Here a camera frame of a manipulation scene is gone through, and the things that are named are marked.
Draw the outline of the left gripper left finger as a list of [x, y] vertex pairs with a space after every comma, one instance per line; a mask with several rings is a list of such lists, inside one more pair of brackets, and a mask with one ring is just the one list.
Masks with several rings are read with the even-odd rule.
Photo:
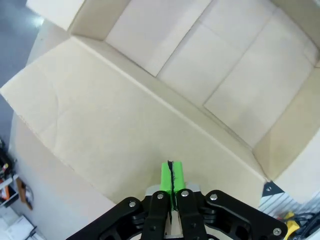
[[74, 233], [69, 240], [163, 240], [171, 211], [173, 162], [161, 166], [159, 190], [143, 200], [127, 197], [109, 211]]

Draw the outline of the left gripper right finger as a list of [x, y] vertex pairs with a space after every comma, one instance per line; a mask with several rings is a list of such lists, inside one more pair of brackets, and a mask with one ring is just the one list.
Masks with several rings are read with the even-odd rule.
[[285, 223], [221, 190], [187, 187], [181, 162], [172, 163], [172, 194], [186, 240], [283, 240], [288, 232]]

